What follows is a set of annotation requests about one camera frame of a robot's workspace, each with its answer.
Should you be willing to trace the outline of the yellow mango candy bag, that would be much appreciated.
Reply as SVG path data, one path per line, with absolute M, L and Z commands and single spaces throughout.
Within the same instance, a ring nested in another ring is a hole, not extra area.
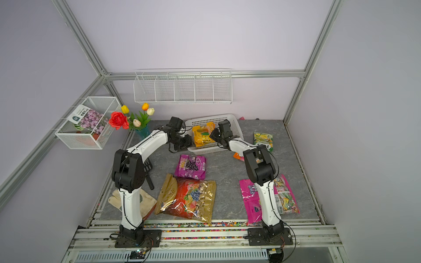
M 196 147 L 204 147 L 208 144 L 212 144 L 215 141 L 210 138 L 212 131 L 216 125 L 214 122 L 208 122 L 204 125 L 194 126 L 192 128 L 194 143 Z

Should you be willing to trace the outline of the white plastic perforated basket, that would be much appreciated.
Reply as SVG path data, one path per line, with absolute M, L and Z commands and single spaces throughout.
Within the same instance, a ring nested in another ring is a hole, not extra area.
M 229 122 L 229 128 L 226 129 L 229 138 L 243 139 L 240 125 L 232 114 L 195 118 L 185 122 L 186 127 L 190 129 L 186 132 L 186 135 L 190 135 L 192 138 L 192 145 L 187 149 L 198 156 L 205 153 L 225 151 L 226 149 L 223 148 L 217 138 L 220 132 L 219 124 L 223 121 Z

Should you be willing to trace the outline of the orange Fox's candy bag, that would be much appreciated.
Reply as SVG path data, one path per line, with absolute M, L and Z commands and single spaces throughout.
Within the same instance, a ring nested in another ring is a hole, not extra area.
M 240 161 L 243 161 L 244 162 L 244 157 L 243 156 L 240 156 L 239 153 L 234 153 L 234 158 L 237 159 L 237 160 L 240 160 Z

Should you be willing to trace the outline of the purple grape candy bag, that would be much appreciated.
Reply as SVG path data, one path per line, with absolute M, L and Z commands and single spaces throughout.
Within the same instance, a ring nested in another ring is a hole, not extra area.
M 206 157 L 181 155 L 174 175 L 180 178 L 205 180 Z

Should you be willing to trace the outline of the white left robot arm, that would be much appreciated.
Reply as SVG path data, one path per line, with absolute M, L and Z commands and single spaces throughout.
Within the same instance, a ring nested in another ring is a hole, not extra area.
M 168 145 L 170 153 L 186 151 L 193 139 L 186 134 L 183 120 L 172 117 L 168 124 L 153 130 L 141 142 L 127 150 L 117 150 L 111 178 L 121 198 L 121 227 L 127 230 L 142 229 L 140 189 L 146 178 L 145 161 L 161 146 Z

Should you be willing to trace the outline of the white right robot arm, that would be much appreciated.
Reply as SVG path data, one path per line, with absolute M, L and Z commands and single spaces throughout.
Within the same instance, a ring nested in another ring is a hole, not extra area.
M 211 132 L 210 138 L 224 149 L 244 157 L 247 175 L 259 195 L 264 228 L 273 235 L 284 232 L 284 222 L 275 203 L 276 167 L 271 153 L 263 145 L 253 145 L 234 136 L 231 123 L 227 119 L 218 123 L 218 127 Z

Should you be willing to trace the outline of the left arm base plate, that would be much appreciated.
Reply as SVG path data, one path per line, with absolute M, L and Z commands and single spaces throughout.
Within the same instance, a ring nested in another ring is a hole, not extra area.
M 127 230 L 119 233 L 115 248 L 155 248 L 160 246 L 161 230 Z

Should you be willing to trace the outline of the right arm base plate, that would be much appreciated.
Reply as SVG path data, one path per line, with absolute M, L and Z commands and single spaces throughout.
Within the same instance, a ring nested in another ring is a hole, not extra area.
M 290 229 L 284 229 L 283 232 L 270 234 L 264 228 L 250 228 L 244 237 L 250 246 L 273 245 L 283 247 L 293 244 L 293 237 Z

